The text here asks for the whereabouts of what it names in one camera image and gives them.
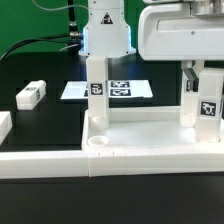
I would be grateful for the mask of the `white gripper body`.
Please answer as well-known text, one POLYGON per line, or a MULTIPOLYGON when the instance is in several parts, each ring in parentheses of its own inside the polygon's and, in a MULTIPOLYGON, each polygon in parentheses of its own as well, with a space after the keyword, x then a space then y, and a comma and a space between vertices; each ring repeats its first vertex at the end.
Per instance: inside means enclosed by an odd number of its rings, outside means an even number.
POLYGON ((138 51, 144 60, 224 60, 224 0, 143 0, 138 51))

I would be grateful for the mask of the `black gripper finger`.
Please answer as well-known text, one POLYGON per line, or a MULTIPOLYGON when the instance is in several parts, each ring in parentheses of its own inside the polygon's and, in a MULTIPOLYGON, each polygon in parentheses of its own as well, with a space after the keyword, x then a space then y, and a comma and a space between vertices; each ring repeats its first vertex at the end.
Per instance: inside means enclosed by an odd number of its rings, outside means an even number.
POLYGON ((185 91, 186 92, 197 92, 199 85, 199 78, 193 69, 191 61, 183 61, 181 65, 183 74, 186 77, 185 91))

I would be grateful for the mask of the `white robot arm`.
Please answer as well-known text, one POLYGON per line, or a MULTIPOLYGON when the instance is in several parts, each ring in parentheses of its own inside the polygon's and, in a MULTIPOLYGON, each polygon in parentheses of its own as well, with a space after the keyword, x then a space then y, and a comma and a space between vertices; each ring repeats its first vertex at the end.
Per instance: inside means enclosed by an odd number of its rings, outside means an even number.
POLYGON ((138 47, 124 19, 124 0, 88 0, 82 56, 121 58, 139 53, 149 61, 180 61, 190 83, 192 61, 224 59, 224 0, 143 0, 138 47))

